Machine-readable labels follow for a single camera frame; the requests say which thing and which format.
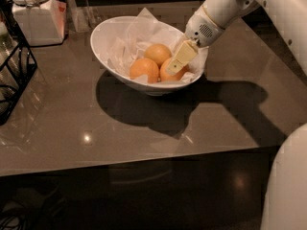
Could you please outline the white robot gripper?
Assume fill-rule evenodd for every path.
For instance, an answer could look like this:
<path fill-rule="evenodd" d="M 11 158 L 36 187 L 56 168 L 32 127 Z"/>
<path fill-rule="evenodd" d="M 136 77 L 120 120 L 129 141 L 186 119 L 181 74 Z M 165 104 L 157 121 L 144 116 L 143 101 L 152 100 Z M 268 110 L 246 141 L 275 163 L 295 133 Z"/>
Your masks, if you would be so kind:
<path fill-rule="evenodd" d="M 223 32 L 224 29 L 207 15 L 203 6 L 200 6 L 186 24 L 185 36 L 188 40 L 179 43 L 166 71 L 172 76 L 177 74 L 194 59 L 199 48 L 210 46 Z"/>

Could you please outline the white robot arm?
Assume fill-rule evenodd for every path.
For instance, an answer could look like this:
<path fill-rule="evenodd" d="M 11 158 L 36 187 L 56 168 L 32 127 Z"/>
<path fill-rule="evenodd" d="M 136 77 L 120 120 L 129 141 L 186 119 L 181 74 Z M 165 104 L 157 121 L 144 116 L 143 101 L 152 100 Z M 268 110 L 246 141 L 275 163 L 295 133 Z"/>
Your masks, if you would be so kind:
<path fill-rule="evenodd" d="M 179 72 L 232 21 L 259 7 L 307 74 L 307 0 L 205 0 L 189 19 L 167 71 Z M 307 124 L 297 128 L 274 157 L 260 230 L 307 230 Z"/>

